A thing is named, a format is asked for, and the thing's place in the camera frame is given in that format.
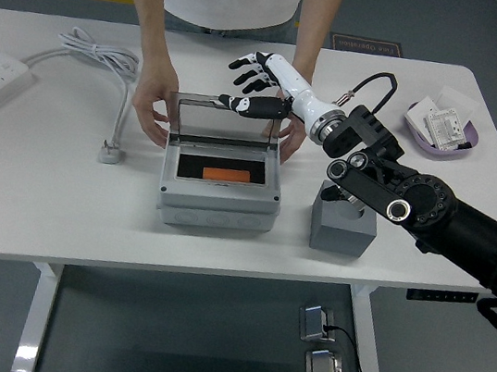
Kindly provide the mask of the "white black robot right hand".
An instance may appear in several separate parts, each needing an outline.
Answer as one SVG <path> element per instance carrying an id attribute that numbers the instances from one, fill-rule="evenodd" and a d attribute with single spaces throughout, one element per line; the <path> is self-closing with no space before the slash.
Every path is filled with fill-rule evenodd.
<path id="1" fill-rule="evenodd" d="M 226 108 L 245 118 L 281 120 L 290 113 L 298 117 L 311 139 L 321 142 L 322 132 L 344 119 L 344 113 L 334 104 L 327 104 L 312 92 L 310 84 L 281 55 L 254 52 L 233 61 L 230 69 L 247 66 L 249 71 L 234 81 L 243 87 L 243 97 L 221 94 L 218 100 Z M 248 93 L 261 92 L 277 86 L 281 98 L 271 96 L 249 97 Z"/>

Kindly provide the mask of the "person's left hand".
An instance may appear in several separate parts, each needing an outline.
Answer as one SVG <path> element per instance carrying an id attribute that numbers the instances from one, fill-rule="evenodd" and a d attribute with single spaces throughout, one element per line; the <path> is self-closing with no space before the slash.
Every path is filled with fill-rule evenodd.
<path id="1" fill-rule="evenodd" d="M 304 123 L 293 113 L 290 113 L 284 120 L 270 120 L 264 134 L 267 135 L 271 130 L 271 125 L 277 126 L 279 135 L 279 152 L 280 162 L 287 162 L 292 155 L 302 146 L 306 132 Z"/>

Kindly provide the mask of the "person's right hand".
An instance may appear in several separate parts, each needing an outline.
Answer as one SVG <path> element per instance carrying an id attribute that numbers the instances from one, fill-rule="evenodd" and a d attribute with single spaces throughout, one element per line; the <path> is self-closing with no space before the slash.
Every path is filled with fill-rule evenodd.
<path id="1" fill-rule="evenodd" d="M 143 133 L 161 148 L 167 147 L 172 118 L 171 94 L 176 92 L 178 87 L 176 73 L 144 70 L 132 97 L 132 105 Z"/>

